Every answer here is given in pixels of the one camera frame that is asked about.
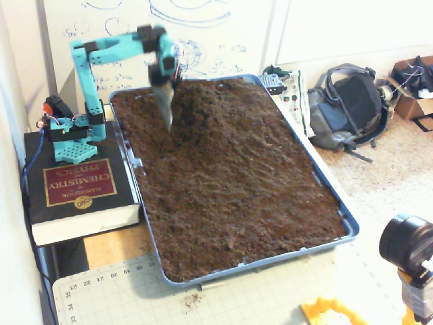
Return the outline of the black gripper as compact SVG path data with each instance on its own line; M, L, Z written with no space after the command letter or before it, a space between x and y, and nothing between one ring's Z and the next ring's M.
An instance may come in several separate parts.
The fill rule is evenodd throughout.
M175 94L173 87L177 87L182 81L181 71L176 69L173 75L163 76L157 64L148 66L150 85L154 87L156 104L162 115L167 131L170 131L173 122L171 103Z

